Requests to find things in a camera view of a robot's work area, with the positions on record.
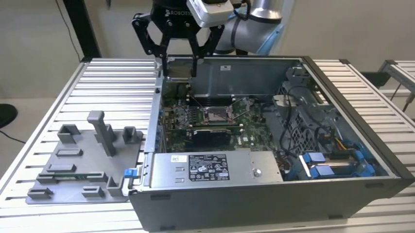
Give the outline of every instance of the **screw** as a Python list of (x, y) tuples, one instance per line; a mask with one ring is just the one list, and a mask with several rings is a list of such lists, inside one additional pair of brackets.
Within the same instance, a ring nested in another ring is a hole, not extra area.
[(260, 177), (261, 176), (261, 171), (257, 168), (253, 168), (253, 176)]

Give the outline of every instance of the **metal slotted surface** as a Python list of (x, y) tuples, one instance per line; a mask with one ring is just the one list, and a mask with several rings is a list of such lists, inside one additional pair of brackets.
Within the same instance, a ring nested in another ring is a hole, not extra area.
[(385, 61), (380, 71), (387, 72), (415, 93), (415, 61)]
[[(316, 62), (400, 161), (415, 173), (413, 125), (351, 66), (331, 60)], [(147, 133), (153, 66), (155, 63), (149, 60), (115, 59), (93, 60), (91, 64), (80, 66), (65, 87), (66, 91), (58, 97), (61, 101), (57, 100), (53, 104), (50, 116), (44, 118), (6, 172), (10, 179), (0, 182), (0, 186), (6, 183), (0, 194), (0, 232), (144, 232), (128, 202), (26, 205), (24, 198), (54, 148), (56, 130), (62, 123), (70, 122), (80, 129), (87, 129), (84, 119), (88, 111), (105, 110), (105, 122), (113, 128), (133, 125)], [(373, 201), (349, 219), (201, 230), (209, 233), (413, 231), (415, 185), (393, 198)]]

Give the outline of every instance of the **gray plastic holder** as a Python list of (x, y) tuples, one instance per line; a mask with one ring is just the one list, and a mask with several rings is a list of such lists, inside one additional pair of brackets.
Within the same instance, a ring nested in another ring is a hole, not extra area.
[(91, 111), (93, 130), (62, 125), (60, 142), (28, 192), (28, 204), (125, 202), (124, 170), (136, 166), (141, 131), (125, 127), (113, 131), (104, 124), (104, 112)]

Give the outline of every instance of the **warning label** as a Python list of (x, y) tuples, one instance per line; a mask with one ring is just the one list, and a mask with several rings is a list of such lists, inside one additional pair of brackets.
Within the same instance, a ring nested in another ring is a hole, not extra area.
[(188, 178), (191, 181), (228, 181), (229, 168), (225, 154), (188, 156)]

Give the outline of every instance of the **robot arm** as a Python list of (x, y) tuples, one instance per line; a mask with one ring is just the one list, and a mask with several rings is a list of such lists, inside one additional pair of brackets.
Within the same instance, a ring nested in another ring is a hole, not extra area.
[[(247, 4), (244, 16), (235, 10), (243, 3)], [(168, 76), (167, 47), (169, 40), (188, 40), (193, 58), (189, 75), (196, 77), (197, 60), (205, 56), (211, 56), (213, 53), (224, 54), (223, 51), (231, 51), (240, 42), (244, 45), (240, 49), (257, 52), (255, 48), (257, 45), (261, 46), (264, 41), (269, 41), (276, 24), (280, 23), (277, 8), (277, 0), (153, 0), (151, 13), (136, 14), (132, 26), (147, 55), (153, 54), (161, 59), (165, 77)], [(148, 34), (147, 27), (151, 21), (163, 33), (159, 45)], [(211, 32), (207, 42), (199, 46), (196, 34), (201, 27), (208, 27)]]

